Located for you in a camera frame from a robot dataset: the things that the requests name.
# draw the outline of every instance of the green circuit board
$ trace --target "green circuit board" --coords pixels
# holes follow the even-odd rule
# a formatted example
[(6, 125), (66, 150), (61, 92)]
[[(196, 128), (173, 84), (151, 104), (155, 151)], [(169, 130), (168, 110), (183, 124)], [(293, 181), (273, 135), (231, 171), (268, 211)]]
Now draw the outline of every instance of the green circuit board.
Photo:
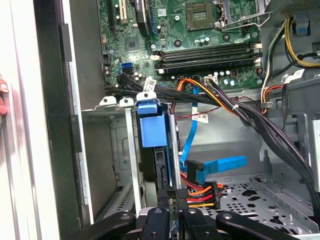
[[(224, 73), (233, 73), (231, 75), (219, 74), (217, 76), (218, 84), (225, 90), (261, 87), (261, 80), (257, 74), (259, 64), (242, 67), (224, 67), (223, 69), (206, 69), (201, 72), (184, 72), (176, 75), (161, 75), (155, 69), (155, 63), (151, 59), (153, 55), (152, 45), (158, 51), (170, 52), (228, 44), (258, 43), (260, 35), (258, 27), (255, 25), (222, 31), (212, 26), (219, 19), (219, 9), (211, 1), (150, 0), (153, 26), (161, 26), (161, 32), (158, 35), (151, 33), (151, 37), (143, 37), (137, 26), (135, 6), (129, 0), (123, 0), (126, 7), (127, 23), (117, 21), (116, 17), (120, 13), (115, 9), (115, 5), (119, 5), (119, 1), (122, 0), (98, 0), (102, 54), (105, 61), (110, 63), (110, 73), (105, 76), (106, 84), (116, 85), (116, 77), (122, 72), (121, 64), (133, 63), (133, 72), (142, 74), (143, 76), (136, 79), (141, 85), (144, 84), (146, 77), (152, 76), (153, 79), (157, 80), (157, 84), (176, 88), (179, 78), (197, 75), (203, 79), (204, 76), (210, 76), (222, 71)], [(189, 22), (188, 14), (199, 3), (204, 3), (209, 9), (207, 12), (201, 12), (200, 9), (199, 12), (193, 13), (193, 17), (201, 20), (206, 19), (207, 24), (193, 25), (192, 22)], [(230, 0), (229, 5), (230, 14), (234, 21), (256, 13), (255, 0)], [(110, 18), (108, 13), (110, 10), (108, 11), (108, 6), (112, 6), (112, 11), (114, 12), (114, 31), (109, 27)], [(202, 44), (201, 39), (205, 38), (209, 39), (209, 42)], [(176, 40), (181, 41), (179, 47), (175, 45)], [(226, 79), (228, 83), (233, 81), (234, 84), (226, 84)]]

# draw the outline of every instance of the chip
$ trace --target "chip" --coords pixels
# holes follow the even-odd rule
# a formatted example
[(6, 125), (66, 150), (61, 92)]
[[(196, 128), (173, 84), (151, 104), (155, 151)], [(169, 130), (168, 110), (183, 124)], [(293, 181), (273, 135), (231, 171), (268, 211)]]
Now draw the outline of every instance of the chip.
[(214, 29), (214, 12), (210, 2), (193, 3), (185, 6), (188, 31)]
[(125, 39), (125, 51), (127, 53), (137, 52), (140, 50), (139, 38), (135, 37), (128, 37)]

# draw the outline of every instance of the black plastic arm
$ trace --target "black plastic arm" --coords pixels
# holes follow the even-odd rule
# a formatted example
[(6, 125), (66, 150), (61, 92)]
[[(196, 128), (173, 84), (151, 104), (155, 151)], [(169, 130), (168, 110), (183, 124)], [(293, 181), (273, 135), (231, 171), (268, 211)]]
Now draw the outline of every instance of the black plastic arm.
[(72, 234), (68, 240), (111, 240), (136, 229), (136, 216), (130, 212), (117, 212), (97, 223)]
[(284, 232), (273, 229), (232, 211), (224, 211), (216, 216), (216, 226), (241, 239), (255, 240), (297, 240)]

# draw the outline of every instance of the blue sata port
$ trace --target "blue sata port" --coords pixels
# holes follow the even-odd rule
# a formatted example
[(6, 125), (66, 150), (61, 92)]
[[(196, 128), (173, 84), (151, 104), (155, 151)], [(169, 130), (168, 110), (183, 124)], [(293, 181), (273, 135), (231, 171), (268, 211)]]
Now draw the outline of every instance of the blue sata port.
[(121, 63), (121, 68), (122, 69), (133, 69), (134, 68), (134, 63), (133, 62)]

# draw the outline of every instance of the finger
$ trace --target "finger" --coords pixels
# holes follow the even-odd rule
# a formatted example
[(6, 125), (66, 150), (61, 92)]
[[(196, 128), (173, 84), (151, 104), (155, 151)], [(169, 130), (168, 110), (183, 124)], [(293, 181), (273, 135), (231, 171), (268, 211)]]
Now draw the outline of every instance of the finger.
[(0, 115), (5, 115), (6, 113), (7, 113), (6, 105), (2, 97), (0, 97)]
[(7, 93), (8, 92), (8, 86), (5, 80), (2, 79), (2, 76), (0, 75), (0, 92)]

